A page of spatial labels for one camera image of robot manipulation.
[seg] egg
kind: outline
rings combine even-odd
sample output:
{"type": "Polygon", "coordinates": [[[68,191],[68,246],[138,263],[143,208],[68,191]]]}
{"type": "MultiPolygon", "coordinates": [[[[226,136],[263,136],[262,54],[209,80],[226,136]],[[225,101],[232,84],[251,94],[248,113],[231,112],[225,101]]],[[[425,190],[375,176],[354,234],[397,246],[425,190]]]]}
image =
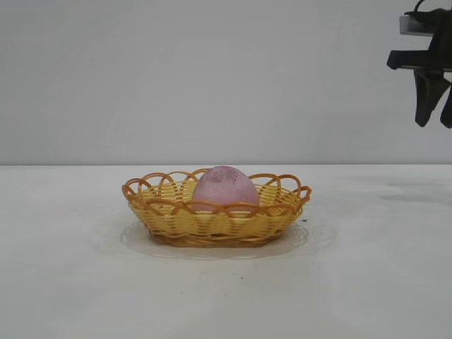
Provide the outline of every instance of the egg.
{"type": "MultiPolygon", "coordinates": [[[[253,182],[238,169],[229,166],[210,168],[199,179],[193,193],[194,201],[208,201],[218,205],[252,203],[259,205],[259,195],[253,182]]],[[[194,210],[215,210],[205,204],[194,204],[194,210]]],[[[229,210],[253,210],[250,207],[233,207],[229,210]]]]}

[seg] basket rim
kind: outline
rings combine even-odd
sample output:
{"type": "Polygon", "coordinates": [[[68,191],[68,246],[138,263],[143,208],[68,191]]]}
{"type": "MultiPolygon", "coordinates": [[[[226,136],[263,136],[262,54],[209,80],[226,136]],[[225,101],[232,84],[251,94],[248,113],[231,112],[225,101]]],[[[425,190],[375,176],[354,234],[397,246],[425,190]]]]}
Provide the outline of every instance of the basket rim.
{"type": "Polygon", "coordinates": [[[175,215],[180,210],[185,210],[186,212],[188,212],[190,214],[194,214],[194,215],[201,215],[201,214],[206,214],[206,213],[207,214],[224,213],[224,214],[230,216],[231,218],[236,218],[237,216],[234,215],[236,213],[233,214],[233,212],[229,209],[233,208],[233,207],[246,206],[246,207],[253,209],[251,212],[249,212],[246,215],[246,218],[251,218],[258,213],[267,215],[269,217],[275,216],[274,214],[270,214],[270,209],[274,209],[274,208],[282,208],[283,212],[280,215],[280,216],[282,216],[282,215],[287,215],[287,213],[289,213],[289,212],[298,214],[300,209],[302,209],[303,205],[311,200],[311,193],[312,193],[311,187],[302,186],[302,183],[298,179],[298,177],[296,177],[293,174],[276,175],[276,174],[271,174],[271,173],[253,174],[253,175],[248,176],[248,178],[250,178],[250,180],[258,179],[258,178],[268,178],[269,181],[266,182],[265,184],[255,184],[255,185],[259,185],[262,187],[271,186],[273,188],[276,188],[277,191],[286,191],[290,194],[295,194],[295,196],[297,198],[296,203],[294,203],[294,204],[273,203],[270,205],[261,206],[261,205],[252,204],[252,203],[236,202],[236,203],[229,203],[227,205],[220,205],[220,204],[216,204],[216,203],[211,203],[210,201],[189,200],[189,201],[180,203],[180,202],[173,201],[173,200],[167,199],[167,198],[152,198],[152,199],[146,199],[146,201],[144,201],[142,198],[140,198],[140,195],[143,193],[143,187],[145,187],[144,188],[145,191],[148,191],[151,189],[152,190],[153,189],[161,189],[164,186],[168,186],[168,185],[170,185],[170,186],[175,185],[176,190],[180,191],[180,189],[179,189],[180,186],[184,185],[184,183],[186,183],[186,182],[198,182],[199,178],[196,175],[204,173],[207,170],[209,170],[209,169],[208,168],[200,168],[194,172],[185,172],[185,171],[173,171],[173,172],[169,172],[169,173],[153,172],[153,173],[147,174],[141,178],[133,178],[133,179],[128,180],[124,185],[122,185],[121,189],[122,189],[122,193],[123,193],[124,197],[127,199],[127,201],[129,202],[129,205],[131,205],[131,207],[133,207],[134,209],[136,208],[136,209],[141,209],[141,210],[151,210],[152,212],[154,212],[157,215],[167,215],[167,213],[162,213],[161,211],[157,210],[156,208],[153,208],[151,206],[151,204],[153,204],[153,203],[174,206],[170,215],[175,215]],[[172,177],[173,174],[183,174],[186,176],[186,178],[184,180],[174,180],[174,178],[172,177]],[[160,183],[158,185],[152,185],[148,181],[149,179],[155,178],[155,177],[161,178],[160,183]],[[281,181],[284,179],[291,179],[291,180],[295,181],[297,184],[297,188],[290,191],[289,189],[286,189],[285,187],[283,187],[281,184],[281,181]],[[131,187],[131,185],[133,185],[133,184],[138,185],[137,191],[133,190],[133,188],[131,187]],[[202,213],[199,213],[200,211],[196,211],[196,210],[193,210],[192,208],[190,208],[190,206],[194,205],[194,204],[203,204],[203,205],[212,206],[215,208],[215,210],[210,211],[210,212],[202,211],[202,213]]]}

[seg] white table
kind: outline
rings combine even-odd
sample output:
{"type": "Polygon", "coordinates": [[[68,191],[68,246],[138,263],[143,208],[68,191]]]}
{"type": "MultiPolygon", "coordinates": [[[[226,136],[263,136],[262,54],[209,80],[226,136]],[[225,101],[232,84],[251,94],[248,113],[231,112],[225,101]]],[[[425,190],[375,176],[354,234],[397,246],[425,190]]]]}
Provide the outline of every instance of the white table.
{"type": "Polygon", "coordinates": [[[307,221],[152,243],[120,186],[196,168],[0,167],[0,338],[452,338],[452,166],[240,166],[299,176],[307,221]]]}

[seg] speckled egg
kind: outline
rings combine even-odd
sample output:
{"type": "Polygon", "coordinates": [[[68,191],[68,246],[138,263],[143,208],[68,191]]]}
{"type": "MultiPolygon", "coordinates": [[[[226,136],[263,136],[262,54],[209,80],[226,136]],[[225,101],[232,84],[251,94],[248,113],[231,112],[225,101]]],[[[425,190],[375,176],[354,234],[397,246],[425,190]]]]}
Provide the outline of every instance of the speckled egg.
{"type": "MultiPolygon", "coordinates": [[[[259,204],[259,195],[250,178],[238,169],[229,166],[217,166],[204,173],[196,185],[192,199],[219,205],[238,202],[259,204]]],[[[196,204],[192,207],[194,210],[215,210],[214,207],[203,204],[196,204]]],[[[253,209],[236,207],[229,210],[253,209]]]]}

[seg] yellow wicker basket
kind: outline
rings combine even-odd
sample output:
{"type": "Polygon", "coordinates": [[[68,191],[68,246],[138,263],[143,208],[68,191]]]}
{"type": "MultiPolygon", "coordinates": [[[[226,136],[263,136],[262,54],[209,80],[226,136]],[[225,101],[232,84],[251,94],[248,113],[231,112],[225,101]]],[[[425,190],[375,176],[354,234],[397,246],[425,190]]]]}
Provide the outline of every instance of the yellow wicker basket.
{"type": "Polygon", "coordinates": [[[303,212],[310,200],[311,189],[302,186],[291,175],[255,174],[254,181],[261,204],[232,203],[217,205],[207,201],[192,201],[191,196],[201,174],[195,172],[151,173],[141,179],[131,179],[122,192],[137,217],[159,242],[190,247],[253,247],[262,246],[280,237],[303,212]],[[185,176],[177,181],[174,176],[185,176]],[[256,179],[267,178],[265,184],[256,179]],[[293,191],[281,185],[284,179],[295,181],[293,191]],[[206,204],[215,211],[194,211],[193,204],[206,204]],[[231,211],[230,208],[248,206],[251,211],[231,211]]]}

